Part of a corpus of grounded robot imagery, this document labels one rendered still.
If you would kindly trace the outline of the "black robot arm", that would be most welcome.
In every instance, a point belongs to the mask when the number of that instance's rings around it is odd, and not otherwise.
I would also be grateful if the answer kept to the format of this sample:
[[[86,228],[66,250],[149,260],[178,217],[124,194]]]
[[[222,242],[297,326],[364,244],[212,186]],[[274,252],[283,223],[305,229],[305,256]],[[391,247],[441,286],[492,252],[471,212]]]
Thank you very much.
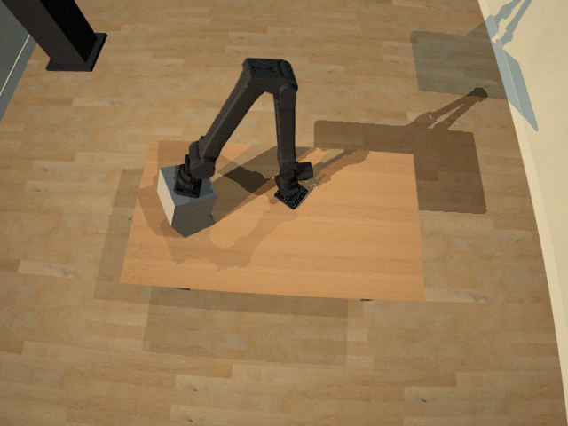
[[[298,181],[313,178],[311,162],[296,162],[294,106],[298,85],[290,63],[284,59],[246,58],[242,66],[239,81],[208,132],[189,146],[185,163],[179,167],[175,194],[199,198],[202,180],[215,175],[216,160],[222,148],[264,92],[271,93],[274,100],[280,182],[289,185],[294,181],[290,191],[297,188]]]

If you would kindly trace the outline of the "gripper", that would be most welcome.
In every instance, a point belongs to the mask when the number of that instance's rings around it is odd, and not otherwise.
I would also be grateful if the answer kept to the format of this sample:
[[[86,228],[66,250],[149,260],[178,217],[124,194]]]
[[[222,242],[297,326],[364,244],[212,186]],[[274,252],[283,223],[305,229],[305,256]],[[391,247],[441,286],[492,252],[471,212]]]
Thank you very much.
[[[290,187],[290,185],[291,185],[294,181],[293,181],[291,184],[289,184],[289,185],[284,185],[284,184],[282,184],[282,183],[280,182],[280,174],[274,176],[274,178],[275,178],[276,186],[279,188],[280,194],[283,195],[284,198],[289,197],[289,195],[298,193],[298,189],[297,189],[297,188],[295,188],[295,189],[289,191],[289,187]]]

